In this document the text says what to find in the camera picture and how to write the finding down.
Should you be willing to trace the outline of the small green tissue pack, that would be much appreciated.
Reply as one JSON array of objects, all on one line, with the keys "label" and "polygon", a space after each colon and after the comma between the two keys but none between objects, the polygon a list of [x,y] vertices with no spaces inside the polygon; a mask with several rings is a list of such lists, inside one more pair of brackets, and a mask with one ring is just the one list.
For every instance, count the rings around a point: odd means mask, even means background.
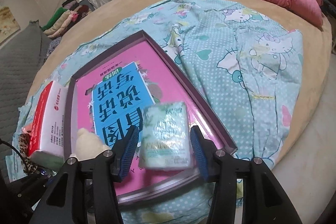
[{"label": "small green tissue pack", "polygon": [[140,168],[184,170],[193,166],[185,102],[157,103],[143,109]]}]

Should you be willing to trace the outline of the pink coral cloth item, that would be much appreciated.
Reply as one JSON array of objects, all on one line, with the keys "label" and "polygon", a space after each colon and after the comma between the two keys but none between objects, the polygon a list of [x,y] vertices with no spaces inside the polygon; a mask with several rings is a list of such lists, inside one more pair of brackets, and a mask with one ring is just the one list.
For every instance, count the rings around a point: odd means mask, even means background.
[{"label": "pink coral cloth item", "polygon": [[29,134],[29,135],[31,135],[32,128],[33,128],[33,124],[29,123],[29,124],[23,126],[21,130],[22,130],[23,134]]}]

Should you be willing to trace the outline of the leopard print scrunchie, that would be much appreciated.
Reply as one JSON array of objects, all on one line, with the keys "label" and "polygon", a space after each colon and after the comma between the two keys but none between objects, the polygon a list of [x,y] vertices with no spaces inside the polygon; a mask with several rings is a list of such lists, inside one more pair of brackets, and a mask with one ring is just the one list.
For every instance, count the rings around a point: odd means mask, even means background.
[{"label": "leopard print scrunchie", "polygon": [[37,171],[38,166],[33,163],[28,157],[29,144],[30,144],[30,135],[29,134],[21,134],[18,139],[19,143],[19,151],[22,155],[23,160],[21,160],[23,164],[23,171],[26,174],[34,173]]}]

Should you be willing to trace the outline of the red white tissue pack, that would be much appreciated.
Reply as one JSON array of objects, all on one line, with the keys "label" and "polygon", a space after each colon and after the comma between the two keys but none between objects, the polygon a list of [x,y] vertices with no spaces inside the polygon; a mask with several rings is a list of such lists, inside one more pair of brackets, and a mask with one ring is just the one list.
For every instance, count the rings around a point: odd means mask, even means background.
[{"label": "red white tissue pack", "polygon": [[29,159],[44,168],[58,171],[64,163],[64,113],[67,88],[51,81],[40,94],[35,110]]}]

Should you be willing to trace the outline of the Hello Kitty blue blanket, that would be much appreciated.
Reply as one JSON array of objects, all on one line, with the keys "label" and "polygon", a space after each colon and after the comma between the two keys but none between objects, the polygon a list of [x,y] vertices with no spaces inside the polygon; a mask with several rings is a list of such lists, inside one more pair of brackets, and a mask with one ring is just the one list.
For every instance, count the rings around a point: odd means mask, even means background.
[{"label": "Hello Kitty blue blanket", "polygon": [[289,133],[302,79],[303,44],[264,14],[228,0],[164,0],[85,39],[50,80],[70,76],[110,46],[143,30],[187,75],[238,144],[237,159],[273,167]]}]

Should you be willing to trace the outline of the dark floral pillow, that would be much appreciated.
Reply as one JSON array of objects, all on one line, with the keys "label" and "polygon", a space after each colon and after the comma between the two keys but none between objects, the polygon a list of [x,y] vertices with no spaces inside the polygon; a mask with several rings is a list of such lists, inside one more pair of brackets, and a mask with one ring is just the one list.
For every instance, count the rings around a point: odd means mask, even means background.
[{"label": "dark floral pillow", "polygon": [[45,60],[48,59],[48,57],[50,56],[50,54],[55,50],[55,48],[60,44],[62,40],[62,37],[59,36],[58,38],[52,40],[49,44],[49,47],[47,49],[46,55],[45,55]]}]

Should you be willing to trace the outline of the grey quilted headboard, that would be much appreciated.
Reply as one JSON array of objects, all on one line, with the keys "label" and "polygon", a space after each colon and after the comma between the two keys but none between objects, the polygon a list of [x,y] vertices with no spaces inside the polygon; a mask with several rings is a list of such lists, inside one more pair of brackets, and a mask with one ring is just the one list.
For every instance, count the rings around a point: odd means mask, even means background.
[{"label": "grey quilted headboard", "polygon": [[45,62],[51,40],[38,21],[31,21],[1,48],[1,139],[10,143],[17,129],[19,110],[33,80]]}]

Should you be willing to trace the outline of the stack of folded clothes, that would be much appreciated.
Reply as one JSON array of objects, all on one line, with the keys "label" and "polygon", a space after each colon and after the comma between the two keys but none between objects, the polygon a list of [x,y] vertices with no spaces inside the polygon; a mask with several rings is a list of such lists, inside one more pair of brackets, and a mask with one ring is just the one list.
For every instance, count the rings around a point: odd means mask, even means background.
[{"label": "stack of folded clothes", "polygon": [[94,10],[88,0],[66,0],[41,30],[50,39],[59,38]]}]

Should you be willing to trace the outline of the round tan bed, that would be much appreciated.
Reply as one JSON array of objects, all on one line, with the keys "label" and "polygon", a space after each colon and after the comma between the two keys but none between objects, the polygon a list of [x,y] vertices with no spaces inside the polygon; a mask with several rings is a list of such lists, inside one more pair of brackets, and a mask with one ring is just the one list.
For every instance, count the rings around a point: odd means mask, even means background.
[{"label": "round tan bed", "polygon": [[[159,1],[162,0],[112,0],[92,12],[66,33],[36,74],[28,95],[36,94],[55,68],[81,43],[94,39],[121,20]],[[331,25],[324,16],[322,27],[317,28],[296,14],[263,0],[229,1],[239,2],[279,22],[285,29],[297,29],[303,34],[302,87],[295,104],[289,135],[276,160],[280,162],[310,122],[325,88],[331,56]]]}]

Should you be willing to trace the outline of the wall picture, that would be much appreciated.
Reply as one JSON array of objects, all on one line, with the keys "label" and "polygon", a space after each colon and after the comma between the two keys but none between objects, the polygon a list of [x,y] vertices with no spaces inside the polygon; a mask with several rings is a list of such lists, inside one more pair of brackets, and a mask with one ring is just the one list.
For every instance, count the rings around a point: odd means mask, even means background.
[{"label": "wall picture", "polygon": [[11,10],[6,6],[0,9],[0,42],[3,43],[20,30],[20,26]]}]

